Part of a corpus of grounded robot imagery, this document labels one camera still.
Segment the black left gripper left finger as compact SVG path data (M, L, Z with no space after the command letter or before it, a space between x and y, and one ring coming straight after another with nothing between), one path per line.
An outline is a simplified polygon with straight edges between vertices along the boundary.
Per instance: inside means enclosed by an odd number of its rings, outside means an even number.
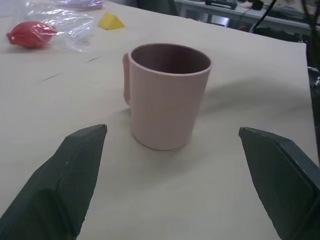
M68 135L0 218L2 240L75 240L97 184L105 124Z

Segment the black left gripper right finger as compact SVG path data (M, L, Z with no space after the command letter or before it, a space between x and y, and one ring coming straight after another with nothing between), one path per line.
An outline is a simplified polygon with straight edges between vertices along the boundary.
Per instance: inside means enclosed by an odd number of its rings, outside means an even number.
M258 197L282 240L320 238L320 168L290 139L241 127Z

